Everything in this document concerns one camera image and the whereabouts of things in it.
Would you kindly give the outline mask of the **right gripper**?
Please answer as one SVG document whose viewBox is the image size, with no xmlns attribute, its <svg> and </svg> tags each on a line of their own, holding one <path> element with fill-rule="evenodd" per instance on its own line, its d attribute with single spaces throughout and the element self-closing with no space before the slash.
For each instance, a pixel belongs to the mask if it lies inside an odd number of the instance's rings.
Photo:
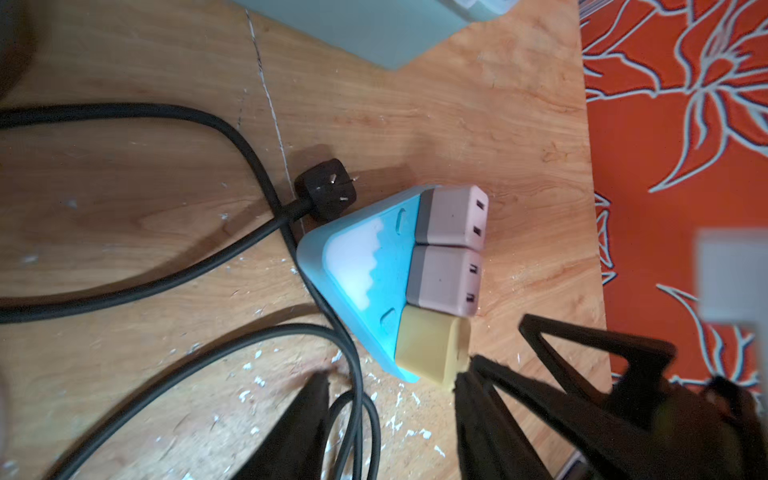
<svg viewBox="0 0 768 480">
<path fill-rule="evenodd" d="M 767 443 L 752 393 L 720 375 L 698 392 L 672 383 L 664 376 L 676 356 L 671 343 L 533 314 L 519 330 L 570 396 L 650 433 L 708 478 L 766 478 Z M 616 354 L 627 369 L 610 392 L 601 392 L 555 350 L 551 337 Z"/>
</svg>

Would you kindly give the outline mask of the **yellow plug adapter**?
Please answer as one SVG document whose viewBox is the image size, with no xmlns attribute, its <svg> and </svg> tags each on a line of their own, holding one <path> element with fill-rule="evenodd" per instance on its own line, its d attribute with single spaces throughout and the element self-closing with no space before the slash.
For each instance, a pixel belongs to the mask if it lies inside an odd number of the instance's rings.
<svg viewBox="0 0 768 480">
<path fill-rule="evenodd" d="M 406 305 L 402 311 L 395 363 L 404 371 L 450 391 L 469 366 L 468 318 Z"/>
</svg>

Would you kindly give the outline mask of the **pink plug adapter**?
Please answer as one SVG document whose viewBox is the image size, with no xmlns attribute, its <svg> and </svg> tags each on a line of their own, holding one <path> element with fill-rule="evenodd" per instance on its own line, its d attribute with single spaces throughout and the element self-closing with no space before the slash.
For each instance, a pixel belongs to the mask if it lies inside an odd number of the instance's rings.
<svg viewBox="0 0 768 480">
<path fill-rule="evenodd" d="M 471 249 L 417 245 L 413 250 L 407 302 L 423 309 L 473 317 L 479 307 L 482 256 Z"/>
<path fill-rule="evenodd" d="M 482 252 L 488 213 L 489 197 L 476 185 L 427 189 L 420 195 L 416 242 Z"/>
</svg>

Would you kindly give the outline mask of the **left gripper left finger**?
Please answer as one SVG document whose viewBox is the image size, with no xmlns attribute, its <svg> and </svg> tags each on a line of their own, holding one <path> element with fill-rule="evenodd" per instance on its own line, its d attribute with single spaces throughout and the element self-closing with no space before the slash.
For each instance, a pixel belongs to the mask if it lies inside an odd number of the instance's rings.
<svg viewBox="0 0 768 480">
<path fill-rule="evenodd" d="M 328 373 L 316 372 L 233 479 L 319 479 L 328 418 Z"/>
</svg>

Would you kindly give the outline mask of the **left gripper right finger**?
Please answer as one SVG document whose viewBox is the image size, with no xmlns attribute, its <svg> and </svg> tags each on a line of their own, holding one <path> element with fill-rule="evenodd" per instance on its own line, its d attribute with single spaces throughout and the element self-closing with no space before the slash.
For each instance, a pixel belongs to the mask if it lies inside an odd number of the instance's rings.
<svg viewBox="0 0 768 480">
<path fill-rule="evenodd" d="M 457 449 L 464 479 L 551 479 L 553 476 L 486 374 L 510 369 L 473 356 L 455 379 Z"/>
</svg>

